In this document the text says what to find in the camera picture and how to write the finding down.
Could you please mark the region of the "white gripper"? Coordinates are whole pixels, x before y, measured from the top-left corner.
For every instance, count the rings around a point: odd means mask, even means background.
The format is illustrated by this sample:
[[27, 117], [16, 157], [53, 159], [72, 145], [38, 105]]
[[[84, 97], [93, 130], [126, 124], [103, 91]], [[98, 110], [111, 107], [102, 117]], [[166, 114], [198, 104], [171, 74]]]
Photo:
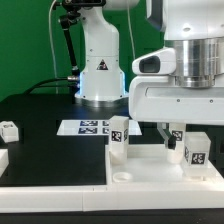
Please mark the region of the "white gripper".
[[129, 114], [158, 122], [165, 147], [174, 150], [176, 138], [167, 123], [224, 125], [224, 88], [188, 89], [174, 86], [168, 76], [137, 76], [130, 84]]

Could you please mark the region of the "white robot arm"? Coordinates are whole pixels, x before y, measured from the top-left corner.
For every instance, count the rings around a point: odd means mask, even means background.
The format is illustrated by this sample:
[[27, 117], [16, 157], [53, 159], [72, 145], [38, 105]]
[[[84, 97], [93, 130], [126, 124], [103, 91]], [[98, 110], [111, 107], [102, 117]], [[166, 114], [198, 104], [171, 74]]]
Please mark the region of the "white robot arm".
[[140, 122], [224, 123], [224, 0], [146, 0], [147, 21], [136, 28], [144, 54], [132, 62], [125, 87], [119, 66], [119, 33], [105, 10], [128, 9], [139, 0], [63, 0], [68, 21], [80, 20], [85, 67], [79, 72], [76, 116], [129, 100]]

